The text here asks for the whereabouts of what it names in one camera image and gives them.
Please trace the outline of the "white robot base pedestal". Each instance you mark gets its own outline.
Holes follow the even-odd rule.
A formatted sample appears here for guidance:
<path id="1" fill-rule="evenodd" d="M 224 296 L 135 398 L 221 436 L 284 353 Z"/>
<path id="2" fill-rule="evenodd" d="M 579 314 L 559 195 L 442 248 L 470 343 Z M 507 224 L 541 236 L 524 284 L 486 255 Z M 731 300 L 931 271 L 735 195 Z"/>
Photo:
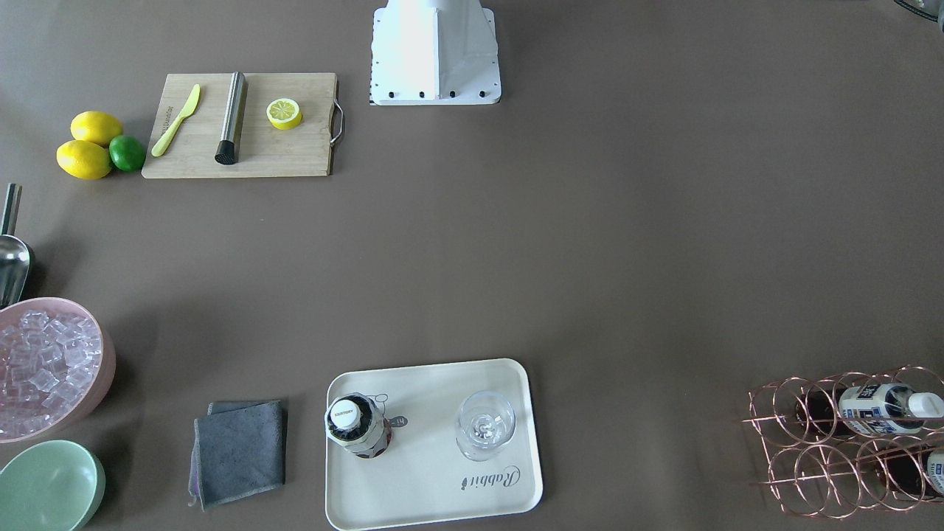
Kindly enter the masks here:
<path id="1" fill-rule="evenodd" d="M 389 1 L 373 13 L 371 105 L 502 99 L 493 11 L 479 1 Z"/>

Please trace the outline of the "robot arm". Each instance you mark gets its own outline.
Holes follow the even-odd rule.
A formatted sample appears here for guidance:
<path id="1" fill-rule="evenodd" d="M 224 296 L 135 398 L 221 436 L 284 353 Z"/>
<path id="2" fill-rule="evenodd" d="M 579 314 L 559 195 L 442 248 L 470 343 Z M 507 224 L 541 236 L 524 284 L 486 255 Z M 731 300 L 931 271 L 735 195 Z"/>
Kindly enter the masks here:
<path id="1" fill-rule="evenodd" d="M 917 0 L 917 1 L 903 1 L 895 0 L 895 4 L 900 7 L 903 7 L 905 10 L 909 11 L 911 14 L 915 14 L 918 17 L 921 17 L 926 20 L 930 20 L 932 23 L 936 24 L 943 32 L 943 1 L 940 0 Z"/>

